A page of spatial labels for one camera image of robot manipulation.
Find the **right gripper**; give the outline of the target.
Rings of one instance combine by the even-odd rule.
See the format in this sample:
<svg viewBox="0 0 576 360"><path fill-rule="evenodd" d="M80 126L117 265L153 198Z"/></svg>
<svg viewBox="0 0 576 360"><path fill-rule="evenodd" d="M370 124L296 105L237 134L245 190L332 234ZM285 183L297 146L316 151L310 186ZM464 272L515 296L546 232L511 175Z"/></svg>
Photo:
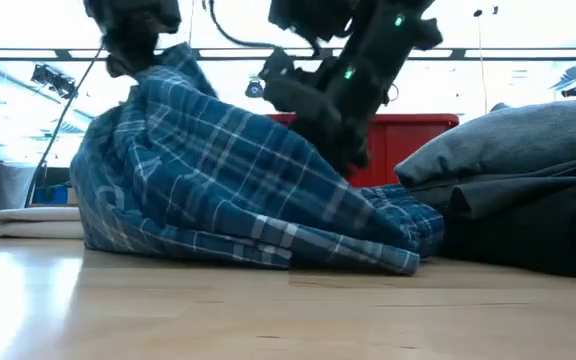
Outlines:
<svg viewBox="0 0 576 360"><path fill-rule="evenodd" d="M341 121L295 119L295 132L310 142L338 173L365 168L370 160L368 127L377 109L389 101L393 83L393 54L362 50L338 57L325 94L341 114Z"/></svg>

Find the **black cloth garment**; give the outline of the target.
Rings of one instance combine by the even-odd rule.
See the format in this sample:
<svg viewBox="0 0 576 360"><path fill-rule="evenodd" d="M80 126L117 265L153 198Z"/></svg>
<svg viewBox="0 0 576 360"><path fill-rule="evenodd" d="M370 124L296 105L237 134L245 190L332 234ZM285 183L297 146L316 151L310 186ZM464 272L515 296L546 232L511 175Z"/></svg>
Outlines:
<svg viewBox="0 0 576 360"><path fill-rule="evenodd" d="M439 254L576 277L576 184L481 219L448 217Z"/></svg>

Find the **blue background bin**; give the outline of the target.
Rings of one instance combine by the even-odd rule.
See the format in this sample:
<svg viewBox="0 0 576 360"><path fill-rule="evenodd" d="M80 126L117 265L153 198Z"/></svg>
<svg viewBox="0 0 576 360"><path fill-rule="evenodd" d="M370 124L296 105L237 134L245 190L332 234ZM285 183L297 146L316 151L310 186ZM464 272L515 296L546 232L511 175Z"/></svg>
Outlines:
<svg viewBox="0 0 576 360"><path fill-rule="evenodd" d="M36 188L32 204L66 205L69 203L69 187L51 186Z"/></svg>

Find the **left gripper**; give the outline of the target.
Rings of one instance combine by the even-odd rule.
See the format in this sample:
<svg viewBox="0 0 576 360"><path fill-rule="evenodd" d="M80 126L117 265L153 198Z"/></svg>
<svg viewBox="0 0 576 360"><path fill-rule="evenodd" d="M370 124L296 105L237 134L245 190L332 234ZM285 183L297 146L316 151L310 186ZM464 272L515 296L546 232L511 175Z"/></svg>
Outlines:
<svg viewBox="0 0 576 360"><path fill-rule="evenodd" d="M158 63L154 51L159 34L149 29L114 29L102 37L106 70L112 78L134 77Z"/></svg>

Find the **red plastic laundry bin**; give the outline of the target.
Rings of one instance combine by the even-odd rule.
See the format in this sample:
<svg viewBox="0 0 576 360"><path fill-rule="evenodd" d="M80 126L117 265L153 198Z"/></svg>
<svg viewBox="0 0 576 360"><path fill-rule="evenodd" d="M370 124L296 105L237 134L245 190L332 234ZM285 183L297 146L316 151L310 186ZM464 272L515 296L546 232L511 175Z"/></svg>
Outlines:
<svg viewBox="0 0 576 360"><path fill-rule="evenodd" d="M296 115L272 114L270 118L295 132ZM458 116L448 113L378 114L367 125L370 160L365 168L353 167L347 173L338 173L309 142L316 156L306 171L306 178L316 185L344 183L348 187L374 187L397 184L396 165L458 124Z"/></svg>

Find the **black ceiling spotlight cluster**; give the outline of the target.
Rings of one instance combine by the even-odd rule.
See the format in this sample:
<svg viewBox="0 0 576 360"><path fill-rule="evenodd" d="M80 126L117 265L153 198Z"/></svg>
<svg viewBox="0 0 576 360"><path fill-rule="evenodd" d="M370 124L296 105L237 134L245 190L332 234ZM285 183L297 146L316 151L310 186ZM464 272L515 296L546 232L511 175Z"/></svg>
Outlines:
<svg viewBox="0 0 576 360"><path fill-rule="evenodd" d="M31 81L47 87L62 99L72 99L78 96L76 80L47 64L35 65Z"/></svg>

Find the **blue plaid shirt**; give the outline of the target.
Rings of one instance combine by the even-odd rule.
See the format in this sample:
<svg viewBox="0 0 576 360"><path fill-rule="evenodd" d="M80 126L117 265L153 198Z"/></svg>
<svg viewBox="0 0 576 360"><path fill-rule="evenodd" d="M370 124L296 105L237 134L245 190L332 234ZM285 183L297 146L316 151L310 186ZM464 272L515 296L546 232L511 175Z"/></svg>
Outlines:
<svg viewBox="0 0 576 360"><path fill-rule="evenodd" d="M70 177L98 251L412 275L444 235L403 187L355 188L286 126L221 101L184 43L90 124Z"/></svg>

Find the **cream canvas tote bag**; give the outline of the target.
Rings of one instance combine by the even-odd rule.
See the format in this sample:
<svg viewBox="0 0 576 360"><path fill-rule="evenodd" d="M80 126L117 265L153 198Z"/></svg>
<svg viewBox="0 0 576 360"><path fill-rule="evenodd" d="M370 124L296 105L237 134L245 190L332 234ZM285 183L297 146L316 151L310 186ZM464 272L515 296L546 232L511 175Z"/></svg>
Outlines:
<svg viewBox="0 0 576 360"><path fill-rule="evenodd" d="M0 210L0 237L83 239L76 207L31 207Z"/></svg>

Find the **light grey garment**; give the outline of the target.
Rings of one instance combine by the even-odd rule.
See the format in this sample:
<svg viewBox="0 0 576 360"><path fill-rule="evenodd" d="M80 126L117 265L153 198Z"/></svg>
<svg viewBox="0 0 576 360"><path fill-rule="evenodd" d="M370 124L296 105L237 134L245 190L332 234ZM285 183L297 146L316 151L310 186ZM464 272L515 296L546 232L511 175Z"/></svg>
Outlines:
<svg viewBox="0 0 576 360"><path fill-rule="evenodd" d="M505 107L442 133L394 168L417 186L542 170L576 160L576 100Z"/></svg>

